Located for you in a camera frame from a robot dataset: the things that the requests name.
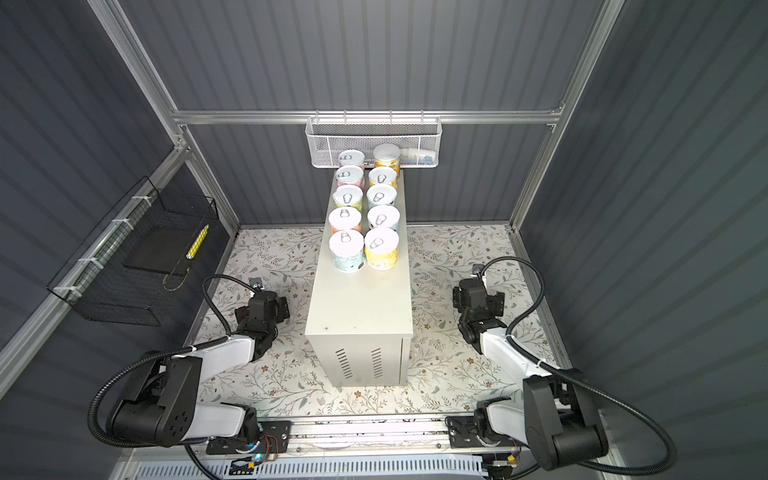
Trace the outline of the yellow marker pen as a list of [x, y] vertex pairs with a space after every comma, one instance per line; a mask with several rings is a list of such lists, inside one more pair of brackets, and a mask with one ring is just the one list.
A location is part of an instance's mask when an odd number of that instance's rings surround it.
[[203, 244], [203, 241], [205, 240], [207, 234], [209, 231], [209, 225], [206, 224], [204, 227], [201, 228], [199, 233], [197, 234], [196, 238], [190, 245], [188, 251], [185, 254], [185, 258], [187, 260], [193, 260], [200, 249], [201, 245]]

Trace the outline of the teal label can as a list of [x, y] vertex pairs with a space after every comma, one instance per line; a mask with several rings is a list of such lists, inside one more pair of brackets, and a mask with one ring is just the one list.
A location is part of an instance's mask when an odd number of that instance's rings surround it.
[[370, 208], [393, 206], [397, 199], [397, 189], [388, 184], [373, 185], [367, 190], [366, 197]]

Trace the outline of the floral patterned mat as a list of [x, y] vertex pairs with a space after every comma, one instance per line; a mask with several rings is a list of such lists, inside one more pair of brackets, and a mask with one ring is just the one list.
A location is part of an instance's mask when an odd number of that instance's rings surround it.
[[322, 231], [312, 228], [248, 229], [237, 237], [216, 288], [216, 313], [207, 313], [198, 341], [220, 336], [221, 317], [246, 303], [242, 282], [262, 279], [287, 297], [290, 318], [265, 356], [205, 380], [203, 402], [254, 406], [267, 417], [461, 412], [486, 398], [513, 397], [515, 383], [462, 339], [452, 288], [473, 265], [491, 261], [491, 290], [506, 296], [505, 319], [520, 319], [515, 333], [536, 356], [553, 358], [536, 315], [523, 268], [501, 225], [430, 225], [408, 230], [414, 337], [402, 386], [335, 387], [304, 331], [315, 280]]

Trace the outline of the tubes in white basket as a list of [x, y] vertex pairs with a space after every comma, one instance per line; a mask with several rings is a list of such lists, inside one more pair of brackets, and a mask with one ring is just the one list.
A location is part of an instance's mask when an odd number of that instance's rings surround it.
[[437, 153], [434, 150], [403, 148], [400, 153], [401, 165], [429, 166], [435, 163]]

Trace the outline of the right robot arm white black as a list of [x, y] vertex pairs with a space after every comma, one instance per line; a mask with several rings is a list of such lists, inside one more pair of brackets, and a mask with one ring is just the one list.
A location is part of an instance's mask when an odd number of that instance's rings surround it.
[[462, 279], [453, 288], [463, 339], [513, 378], [522, 399], [496, 398], [477, 404], [470, 431], [487, 444], [513, 440], [526, 445], [548, 471], [605, 456], [602, 420], [589, 393], [544, 371], [510, 345], [500, 320], [504, 295], [489, 295], [484, 281]]

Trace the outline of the pink label can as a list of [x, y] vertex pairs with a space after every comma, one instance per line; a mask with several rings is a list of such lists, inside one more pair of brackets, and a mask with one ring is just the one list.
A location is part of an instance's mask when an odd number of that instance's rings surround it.
[[357, 166], [365, 168], [365, 154], [360, 150], [344, 150], [339, 153], [337, 159], [340, 166]]
[[365, 188], [364, 169], [357, 165], [345, 165], [338, 168], [335, 172], [336, 184], [341, 186], [356, 186], [363, 190]]

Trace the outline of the yellow label can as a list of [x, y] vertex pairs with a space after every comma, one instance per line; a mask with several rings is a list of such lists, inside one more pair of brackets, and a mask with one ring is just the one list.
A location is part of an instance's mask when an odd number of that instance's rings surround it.
[[363, 208], [363, 191], [356, 185], [340, 185], [332, 194], [337, 208], [350, 207], [361, 211]]

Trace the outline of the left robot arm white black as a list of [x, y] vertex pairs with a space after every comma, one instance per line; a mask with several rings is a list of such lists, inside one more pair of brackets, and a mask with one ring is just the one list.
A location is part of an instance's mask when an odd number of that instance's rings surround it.
[[171, 447], [197, 440], [227, 439], [239, 450], [256, 448], [263, 434], [252, 407], [200, 403], [200, 384], [225, 371], [253, 363], [272, 347], [278, 325], [290, 317], [287, 299], [257, 291], [235, 310], [237, 329], [220, 341], [193, 346], [189, 352], [149, 361], [123, 375], [105, 433], [136, 446]]

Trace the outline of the white metal cabinet counter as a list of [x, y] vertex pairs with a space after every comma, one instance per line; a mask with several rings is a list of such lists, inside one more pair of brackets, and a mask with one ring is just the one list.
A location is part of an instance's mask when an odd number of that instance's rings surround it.
[[388, 270], [364, 265], [339, 271], [330, 248], [331, 225], [324, 225], [305, 336], [336, 387], [406, 383], [414, 321], [404, 176], [398, 179], [395, 206], [401, 214], [398, 259]]

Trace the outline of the pink label can front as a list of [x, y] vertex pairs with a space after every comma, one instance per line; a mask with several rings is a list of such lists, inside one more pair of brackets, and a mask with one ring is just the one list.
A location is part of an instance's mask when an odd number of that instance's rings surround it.
[[337, 159], [340, 166], [357, 166], [365, 168], [365, 154], [360, 150], [344, 150], [339, 153]]

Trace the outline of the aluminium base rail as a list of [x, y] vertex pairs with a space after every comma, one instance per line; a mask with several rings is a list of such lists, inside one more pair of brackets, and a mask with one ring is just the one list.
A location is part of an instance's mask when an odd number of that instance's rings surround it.
[[194, 452], [219, 479], [599, 479], [577, 466], [533, 471], [514, 443], [452, 446], [444, 414], [294, 417], [279, 453], [261, 464], [246, 454]]

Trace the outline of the orange label can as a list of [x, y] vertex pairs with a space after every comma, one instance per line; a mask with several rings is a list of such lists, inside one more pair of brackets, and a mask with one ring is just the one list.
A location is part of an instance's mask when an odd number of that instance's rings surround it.
[[396, 173], [400, 172], [400, 156], [401, 149], [392, 143], [384, 143], [377, 145], [373, 149], [374, 166], [388, 167], [393, 169]]

